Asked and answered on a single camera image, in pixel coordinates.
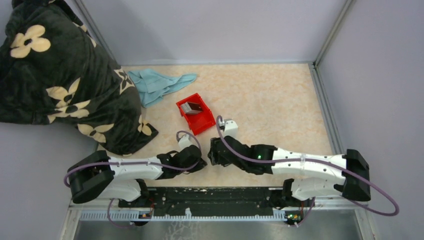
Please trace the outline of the red plastic bin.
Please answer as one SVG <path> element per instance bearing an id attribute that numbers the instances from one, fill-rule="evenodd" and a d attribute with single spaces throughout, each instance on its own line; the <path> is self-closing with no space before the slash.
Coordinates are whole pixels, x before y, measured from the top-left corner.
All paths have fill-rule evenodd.
<path id="1" fill-rule="evenodd" d="M 212 111 L 198 93 L 194 93 L 175 104 L 195 136 L 216 125 Z"/>

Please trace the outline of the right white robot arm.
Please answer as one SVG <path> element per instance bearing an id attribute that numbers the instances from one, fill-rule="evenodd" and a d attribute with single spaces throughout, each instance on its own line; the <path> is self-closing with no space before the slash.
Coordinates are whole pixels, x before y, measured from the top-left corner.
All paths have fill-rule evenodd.
<path id="1" fill-rule="evenodd" d="M 234 165 L 255 175 L 301 176 L 283 182 L 281 199 L 287 206 L 313 197 L 342 196 L 358 202 L 371 200 L 370 186 L 352 173 L 370 179 L 370 167 L 358 150 L 345 154 L 313 155 L 292 152 L 274 145 L 248 146 L 231 136 L 211 138 L 207 154 L 213 165 Z"/>

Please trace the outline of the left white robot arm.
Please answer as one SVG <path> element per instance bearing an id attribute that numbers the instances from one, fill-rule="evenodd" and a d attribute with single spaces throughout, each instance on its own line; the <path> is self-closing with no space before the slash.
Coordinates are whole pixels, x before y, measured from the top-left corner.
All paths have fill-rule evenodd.
<path id="1" fill-rule="evenodd" d="M 70 167 L 63 181 L 75 204 L 119 199 L 144 207 L 150 200 L 146 180 L 173 179 L 206 166 L 201 150 L 193 144 L 143 159 L 112 157 L 98 150 Z"/>

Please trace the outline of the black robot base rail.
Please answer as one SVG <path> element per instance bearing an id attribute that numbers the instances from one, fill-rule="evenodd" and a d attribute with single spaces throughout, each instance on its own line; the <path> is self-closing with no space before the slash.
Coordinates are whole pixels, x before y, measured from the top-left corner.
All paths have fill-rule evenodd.
<path id="1" fill-rule="evenodd" d="M 145 208 L 140 221 L 282 221 L 299 224 L 315 203 L 282 187 L 146 187 L 120 208 Z"/>

